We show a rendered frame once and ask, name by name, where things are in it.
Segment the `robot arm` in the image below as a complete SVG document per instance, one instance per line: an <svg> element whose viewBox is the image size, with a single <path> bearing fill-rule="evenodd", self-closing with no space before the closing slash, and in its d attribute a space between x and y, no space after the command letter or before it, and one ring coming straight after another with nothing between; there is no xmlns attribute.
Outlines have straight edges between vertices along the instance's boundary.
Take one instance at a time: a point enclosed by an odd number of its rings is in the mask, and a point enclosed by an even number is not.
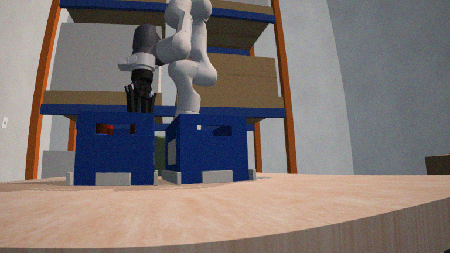
<svg viewBox="0 0 450 253"><path fill-rule="evenodd" d="M217 71L206 53L205 22L211 13L209 0L170 0L164 20L170 27L178 28L176 33L161 39L156 26L138 26L134 33L132 55L118 59L120 71L148 69L154 72L158 66L169 64L168 74L178 91L175 118L179 114L199 114L200 96L192 84L210 87L217 80ZM186 60L187 57L192 61Z"/></svg>

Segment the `blue bottle crate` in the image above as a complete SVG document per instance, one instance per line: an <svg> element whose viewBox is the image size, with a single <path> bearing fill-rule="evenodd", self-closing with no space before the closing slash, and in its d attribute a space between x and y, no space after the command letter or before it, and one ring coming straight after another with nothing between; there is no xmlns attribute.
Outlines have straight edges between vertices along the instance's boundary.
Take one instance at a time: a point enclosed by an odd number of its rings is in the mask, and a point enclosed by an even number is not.
<svg viewBox="0 0 450 253"><path fill-rule="evenodd" d="M202 183L202 171L217 170L232 170L234 182L249 180L246 125L246 116L179 114L165 129L165 170L181 172L181 184Z"/></svg>
<svg viewBox="0 0 450 253"><path fill-rule="evenodd" d="M96 135L96 124L135 124ZM74 186L95 186L96 173L131 173L131 185L153 185L154 113L78 111Z"/></svg>

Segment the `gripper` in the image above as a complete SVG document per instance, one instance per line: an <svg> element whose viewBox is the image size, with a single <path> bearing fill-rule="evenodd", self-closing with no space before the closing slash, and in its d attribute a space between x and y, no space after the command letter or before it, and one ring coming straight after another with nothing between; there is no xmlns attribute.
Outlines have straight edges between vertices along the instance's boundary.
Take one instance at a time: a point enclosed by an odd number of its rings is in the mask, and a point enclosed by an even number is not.
<svg viewBox="0 0 450 253"><path fill-rule="evenodd" d="M134 69L131 81L130 85L124 87L127 95L127 112L139 113L141 105L141 113L153 113L157 96L151 87L153 72L148 69Z"/></svg>

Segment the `red bottle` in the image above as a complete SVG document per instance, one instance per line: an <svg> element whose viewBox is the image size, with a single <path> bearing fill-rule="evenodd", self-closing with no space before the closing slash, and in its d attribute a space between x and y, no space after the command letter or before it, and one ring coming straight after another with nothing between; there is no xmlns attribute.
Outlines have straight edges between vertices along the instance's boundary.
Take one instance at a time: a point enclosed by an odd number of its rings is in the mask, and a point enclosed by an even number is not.
<svg viewBox="0 0 450 253"><path fill-rule="evenodd" d="M113 135L114 134L114 126L112 125L107 125L107 135Z"/></svg>

